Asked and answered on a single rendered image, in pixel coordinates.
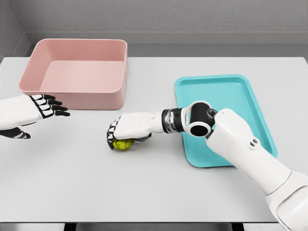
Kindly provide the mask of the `pink rectangular basket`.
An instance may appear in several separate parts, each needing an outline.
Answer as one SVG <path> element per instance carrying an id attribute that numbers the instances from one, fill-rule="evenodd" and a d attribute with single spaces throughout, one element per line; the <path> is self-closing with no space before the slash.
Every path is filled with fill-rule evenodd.
<path id="1" fill-rule="evenodd" d="M 36 44 L 18 87 L 55 96 L 71 110 L 119 110 L 127 78 L 124 40 L 48 38 Z"/>

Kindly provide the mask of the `blue rectangular tray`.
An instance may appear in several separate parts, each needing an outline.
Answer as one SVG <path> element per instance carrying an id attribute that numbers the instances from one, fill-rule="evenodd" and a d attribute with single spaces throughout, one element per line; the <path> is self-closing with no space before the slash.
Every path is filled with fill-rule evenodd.
<path id="1" fill-rule="evenodd" d="M 206 101 L 220 111 L 230 108 L 250 126 L 261 145 L 274 157 L 278 151 L 249 80 L 242 75 L 181 77 L 175 82 L 179 108 Z M 182 133 L 185 155 L 195 167 L 224 167 L 230 162 L 210 150 L 203 138 Z"/>

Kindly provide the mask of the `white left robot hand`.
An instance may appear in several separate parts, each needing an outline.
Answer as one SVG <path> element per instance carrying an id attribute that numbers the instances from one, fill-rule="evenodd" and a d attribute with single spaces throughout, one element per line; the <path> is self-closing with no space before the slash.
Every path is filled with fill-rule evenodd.
<path id="1" fill-rule="evenodd" d="M 53 116 L 70 116 L 62 102 L 47 94 L 22 95 L 0 100 L 0 136 L 11 139 L 30 139 L 22 131 L 27 126 Z"/>

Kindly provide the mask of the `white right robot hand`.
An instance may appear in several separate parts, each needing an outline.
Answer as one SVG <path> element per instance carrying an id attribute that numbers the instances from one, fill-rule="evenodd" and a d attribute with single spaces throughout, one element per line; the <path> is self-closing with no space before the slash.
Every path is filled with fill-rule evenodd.
<path id="1" fill-rule="evenodd" d="M 147 119 L 150 113 L 125 113 L 112 122 L 107 130 L 107 143 L 111 150 L 116 147 L 115 141 L 133 139 L 132 144 L 144 142 L 151 138 L 152 133 L 148 129 Z"/>

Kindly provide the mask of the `yellow-green tennis ball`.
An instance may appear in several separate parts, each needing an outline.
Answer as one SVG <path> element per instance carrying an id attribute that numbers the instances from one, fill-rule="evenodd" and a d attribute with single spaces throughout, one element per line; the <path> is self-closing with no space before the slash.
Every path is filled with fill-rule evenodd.
<path id="1" fill-rule="evenodd" d="M 118 151 L 125 151 L 129 149 L 133 145 L 133 143 L 133 139 L 114 140 L 112 141 L 112 146 Z"/>

